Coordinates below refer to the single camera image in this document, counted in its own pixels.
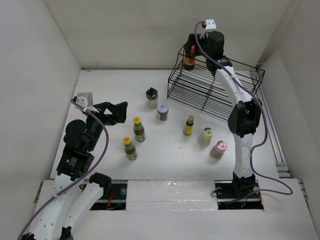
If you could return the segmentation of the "yellow-cap green-label sauce bottle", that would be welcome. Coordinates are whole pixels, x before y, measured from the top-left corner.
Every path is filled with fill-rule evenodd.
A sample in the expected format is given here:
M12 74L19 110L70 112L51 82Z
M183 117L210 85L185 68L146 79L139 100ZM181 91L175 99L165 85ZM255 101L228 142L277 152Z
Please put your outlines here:
M146 139L145 128L141 122L140 117L138 116L133 118L133 132L135 139L138 142L143 142Z

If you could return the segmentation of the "small yellow-label brown bottle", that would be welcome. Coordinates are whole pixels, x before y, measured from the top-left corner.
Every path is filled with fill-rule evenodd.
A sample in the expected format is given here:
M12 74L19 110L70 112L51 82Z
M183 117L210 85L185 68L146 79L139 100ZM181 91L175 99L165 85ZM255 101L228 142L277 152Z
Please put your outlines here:
M194 120L195 120L195 117L193 115L189 115L186 122L185 122L185 126L184 126L184 129L183 129L183 133L186 135L186 136L189 136L192 134L192 131L193 131L193 125L194 125Z

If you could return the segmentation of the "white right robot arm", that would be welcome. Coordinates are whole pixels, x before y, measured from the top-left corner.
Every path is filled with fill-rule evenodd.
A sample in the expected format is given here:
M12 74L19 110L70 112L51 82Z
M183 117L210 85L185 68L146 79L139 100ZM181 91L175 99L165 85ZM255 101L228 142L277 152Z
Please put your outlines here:
M204 56L207 69L228 95L233 109L228 117L228 128L235 142L235 166L232 182L223 183L221 193L226 199L244 197L256 186L251 167L251 149L259 126L261 109L250 91L245 90L236 76L232 62L224 55L225 38L221 32L211 31L206 37L191 33L184 44L188 58Z

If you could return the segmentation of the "black-lid spice shaker jar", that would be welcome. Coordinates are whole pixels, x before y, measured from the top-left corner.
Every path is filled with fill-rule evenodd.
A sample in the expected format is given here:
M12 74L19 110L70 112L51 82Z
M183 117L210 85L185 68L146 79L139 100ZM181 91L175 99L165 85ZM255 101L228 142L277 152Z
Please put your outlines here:
M147 98L146 105L150 109L156 109L158 105L158 91L155 88L150 87L146 91L146 98Z

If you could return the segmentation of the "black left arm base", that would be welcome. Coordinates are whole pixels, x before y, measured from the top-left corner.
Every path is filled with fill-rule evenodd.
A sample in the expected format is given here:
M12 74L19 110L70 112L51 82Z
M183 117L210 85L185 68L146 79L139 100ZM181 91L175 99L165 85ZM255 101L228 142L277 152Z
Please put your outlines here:
M122 211L126 209L128 182L113 182L109 195L98 199L90 208L91 211Z

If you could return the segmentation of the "white-lid dark sauce jar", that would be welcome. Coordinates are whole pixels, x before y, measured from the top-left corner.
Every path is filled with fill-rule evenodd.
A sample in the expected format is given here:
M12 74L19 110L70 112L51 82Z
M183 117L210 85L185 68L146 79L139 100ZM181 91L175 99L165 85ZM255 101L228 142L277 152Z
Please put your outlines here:
M169 116L169 106L166 102L160 102L157 105L157 118L160 121L166 121L168 119Z

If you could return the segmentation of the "yellow-lid spice jar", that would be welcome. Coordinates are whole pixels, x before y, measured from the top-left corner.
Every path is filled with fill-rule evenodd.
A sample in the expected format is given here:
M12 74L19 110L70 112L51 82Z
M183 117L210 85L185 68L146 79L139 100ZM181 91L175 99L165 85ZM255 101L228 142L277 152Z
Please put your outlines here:
M203 132L198 137L198 143L204 147L209 146L212 141L213 134L214 132L210 127L204 128Z

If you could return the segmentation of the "red-lid chili sauce jar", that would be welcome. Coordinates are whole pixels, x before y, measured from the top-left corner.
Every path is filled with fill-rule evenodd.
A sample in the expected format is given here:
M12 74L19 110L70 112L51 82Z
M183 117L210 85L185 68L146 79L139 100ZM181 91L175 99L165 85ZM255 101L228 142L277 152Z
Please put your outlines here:
M192 71L196 64L196 57L194 55L185 54L183 57L182 67L187 71Z

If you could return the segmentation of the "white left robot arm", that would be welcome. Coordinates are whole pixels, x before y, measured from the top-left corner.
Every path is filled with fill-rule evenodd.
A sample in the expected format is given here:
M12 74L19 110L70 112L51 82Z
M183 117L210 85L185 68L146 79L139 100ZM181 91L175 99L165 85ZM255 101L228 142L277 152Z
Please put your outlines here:
M112 179L93 172L102 157L94 163L92 151L107 126L123 124L128 103L103 102L86 107L79 97L71 103L86 120L76 119L65 128L65 143L56 169L51 198L29 219L18 236L20 240L72 240L79 223L100 198L112 191Z

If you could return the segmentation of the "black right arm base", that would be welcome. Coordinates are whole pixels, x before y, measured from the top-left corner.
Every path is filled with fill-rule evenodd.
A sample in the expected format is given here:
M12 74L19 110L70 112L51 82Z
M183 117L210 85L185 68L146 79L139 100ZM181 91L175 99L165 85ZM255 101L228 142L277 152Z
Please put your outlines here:
M259 184L256 182L255 186L236 193L230 181L216 181L211 196L216 198L218 210L263 210L264 206L260 193L254 193L246 197L258 188Z

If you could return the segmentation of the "pink-lid spice jar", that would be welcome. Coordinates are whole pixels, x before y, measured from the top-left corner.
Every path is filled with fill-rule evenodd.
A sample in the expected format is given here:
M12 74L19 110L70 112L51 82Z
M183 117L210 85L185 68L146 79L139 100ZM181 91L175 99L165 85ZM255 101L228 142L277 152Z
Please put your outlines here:
M215 159L221 159L227 149L227 143L223 140L218 141L214 147L210 150L211 157Z

